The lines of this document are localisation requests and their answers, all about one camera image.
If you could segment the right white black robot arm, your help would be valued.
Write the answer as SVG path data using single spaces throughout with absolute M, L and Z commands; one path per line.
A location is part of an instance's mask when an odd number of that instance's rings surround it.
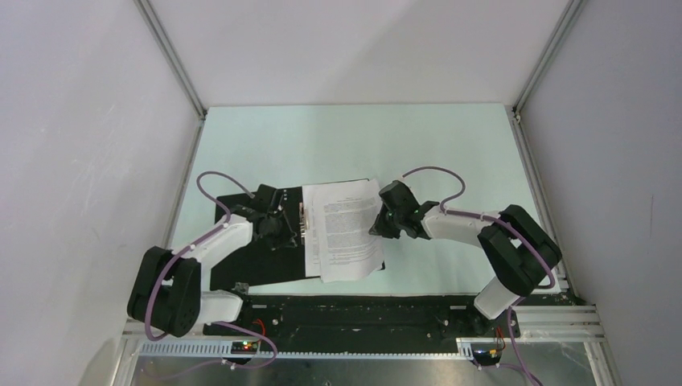
M 500 324 L 500 315 L 541 287 L 555 282 L 553 269 L 562 259 L 558 245 L 519 205 L 475 213 L 447 209 L 441 203 L 418 203 L 410 188 L 395 180 L 379 192 L 380 212 L 369 232 L 397 239 L 452 240 L 483 250 L 495 276 L 468 306 L 467 323 L 479 336 Z

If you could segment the metal folder clip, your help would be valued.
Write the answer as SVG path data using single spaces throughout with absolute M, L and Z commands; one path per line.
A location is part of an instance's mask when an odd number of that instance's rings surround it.
M 306 209 L 304 203 L 301 201 L 299 203 L 299 226 L 300 226 L 300 238 L 301 245 L 306 243 L 306 232 L 308 229 L 308 221 L 306 218 Z

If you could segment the red and black file folder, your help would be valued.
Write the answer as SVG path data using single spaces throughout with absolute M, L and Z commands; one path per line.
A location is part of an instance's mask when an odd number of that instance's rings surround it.
M 299 226 L 299 203 L 302 201 L 302 186 L 278 190 L 284 192 L 285 197 L 282 206 L 293 230 L 297 233 L 298 247 L 273 251 L 269 250 L 264 243 L 253 240 L 244 247 L 237 249 L 213 269 L 213 286 L 221 287 L 231 282 L 245 282 L 251 286 L 258 286 L 307 279 L 321 281 L 320 277 L 305 278 L 305 250 L 304 246 L 301 245 Z M 226 209 L 236 213 L 240 210 L 240 206 L 246 205 L 252 196 L 233 194 L 219 197 L 215 218 L 219 220 Z

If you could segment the printed paper sheet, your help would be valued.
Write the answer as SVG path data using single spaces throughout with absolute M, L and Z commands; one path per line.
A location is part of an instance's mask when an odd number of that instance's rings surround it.
M 381 209 L 379 190 L 375 179 L 313 186 L 309 213 L 322 282 L 358 281 L 384 267 L 382 240 L 370 234 Z
M 318 255 L 318 241 L 316 229 L 314 226 L 314 196 L 326 187 L 332 190 L 346 189 L 349 186 L 359 185 L 360 183 L 367 183 L 369 179 L 356 179 L 347 181 L 338 181 L 333 183 L 311 184 L 302 186 L 302 202 L 306 209 L 306 218 L 308 221 L 308 229 L 306 232 L 306 243 L 304 246 L 304 261 L 305 261 L 305 278 L 321 277 L 321 268 Z

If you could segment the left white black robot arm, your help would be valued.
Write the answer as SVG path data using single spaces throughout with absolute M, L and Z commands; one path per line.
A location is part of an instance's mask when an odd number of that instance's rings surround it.
M 305 276 L 299 222 L 302 189 L 261 184 L 252 193 L 218 197 L 215 224 L 176 251 L 153 246 L 142 258 L 126 312 L 162 335 L 182 337 L 196 325 L 251 331 L 248 289 Z

